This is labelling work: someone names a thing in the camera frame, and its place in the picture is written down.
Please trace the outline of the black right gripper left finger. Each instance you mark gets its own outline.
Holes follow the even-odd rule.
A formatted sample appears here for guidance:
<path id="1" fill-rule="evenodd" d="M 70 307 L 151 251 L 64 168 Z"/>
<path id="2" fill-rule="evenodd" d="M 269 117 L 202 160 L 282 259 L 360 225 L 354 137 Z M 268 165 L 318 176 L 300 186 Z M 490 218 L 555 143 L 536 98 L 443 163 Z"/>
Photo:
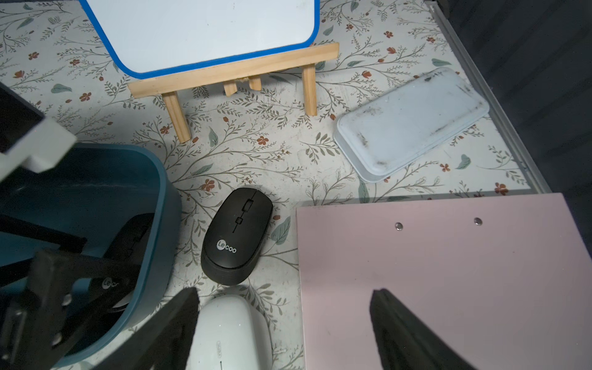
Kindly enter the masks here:
<path id="1" fill-rule="evenodd" d="M 196 288 L 185 288 L 96 369 L 185 369 L 197 327 Z"/>

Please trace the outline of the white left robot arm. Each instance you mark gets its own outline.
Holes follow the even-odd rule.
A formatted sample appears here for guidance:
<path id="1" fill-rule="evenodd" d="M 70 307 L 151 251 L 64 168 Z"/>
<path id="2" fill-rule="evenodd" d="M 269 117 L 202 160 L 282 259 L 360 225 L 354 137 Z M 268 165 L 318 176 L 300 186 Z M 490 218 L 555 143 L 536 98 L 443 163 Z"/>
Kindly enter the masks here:
<path id="1" fill-rule="evenodd" d="M 54 168 L 76 137 L 9 87 L 1 87 L 1 178 L 24 167 L 36 174 Z M 122 298 L 135 288 L 139 265 L 82 253 L 84 237 L 15 217 L 1 217 L 1 231 L 58 245 L 4 265 L 1 285 L 26 280 L 8 303 L 1 323 L 3 369 L 48 369 L 66 355 Z M 81 279 L 113 278 L 117 286 L 68 315 L 72 287 Z"/>

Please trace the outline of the white slim mouse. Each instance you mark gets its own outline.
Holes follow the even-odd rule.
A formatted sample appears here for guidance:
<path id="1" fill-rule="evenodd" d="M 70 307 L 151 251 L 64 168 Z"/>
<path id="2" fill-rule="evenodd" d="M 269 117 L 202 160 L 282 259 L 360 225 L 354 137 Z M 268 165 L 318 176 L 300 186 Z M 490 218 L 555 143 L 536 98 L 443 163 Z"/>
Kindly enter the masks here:
<path id="1" fill-rule="evenodd" d="M 188 369 L 271 369 L 265 316 L 239 295 L 210 300 L 200 310 Z"/>

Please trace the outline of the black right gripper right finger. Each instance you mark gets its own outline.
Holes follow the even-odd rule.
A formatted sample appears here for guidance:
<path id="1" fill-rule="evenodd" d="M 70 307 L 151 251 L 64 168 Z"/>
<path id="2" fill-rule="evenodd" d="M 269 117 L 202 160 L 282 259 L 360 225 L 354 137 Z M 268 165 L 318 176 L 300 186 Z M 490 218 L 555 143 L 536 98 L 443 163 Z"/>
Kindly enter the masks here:
<path id="1" fill-rule="evenodd" d="M 473 368 L 390 291 L 374 290 L 369 312 L 382 368 Z"/>

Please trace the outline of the black Lecoo mouse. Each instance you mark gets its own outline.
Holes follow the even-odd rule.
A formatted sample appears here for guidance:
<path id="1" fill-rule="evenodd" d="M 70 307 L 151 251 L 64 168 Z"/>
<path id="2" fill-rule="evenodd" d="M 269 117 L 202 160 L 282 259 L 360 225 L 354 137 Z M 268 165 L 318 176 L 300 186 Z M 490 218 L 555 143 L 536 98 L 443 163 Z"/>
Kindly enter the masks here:
<path id="1" fill-rule="evenodd" d="M 206 276 L 224 286 L 246 280 L 260 257 L 272 213 L 273 203 L 261 191 L 232 191 L 203 239 L 200 261 Z"/>

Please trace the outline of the teal storage box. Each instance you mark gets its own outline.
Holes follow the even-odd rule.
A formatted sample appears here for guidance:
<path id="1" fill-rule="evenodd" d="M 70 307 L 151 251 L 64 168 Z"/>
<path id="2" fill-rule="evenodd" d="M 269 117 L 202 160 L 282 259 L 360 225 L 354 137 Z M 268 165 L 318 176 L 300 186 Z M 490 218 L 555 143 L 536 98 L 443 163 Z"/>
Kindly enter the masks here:
<path id="1" fill-rule="evenodd" d="M 102 257 L 125 226 L 143 232 L 146 248 L 128 304 L 123 311 L 106 314 L 58 366 L 94 355 L 160 304 L 179 241 L 181 200 L 163 164 L 149 150 L 78 144 L 49 171 L 18 169 L 1 184 L 1 213 L 83 237 L 83 254 L 92 257 Z"/>

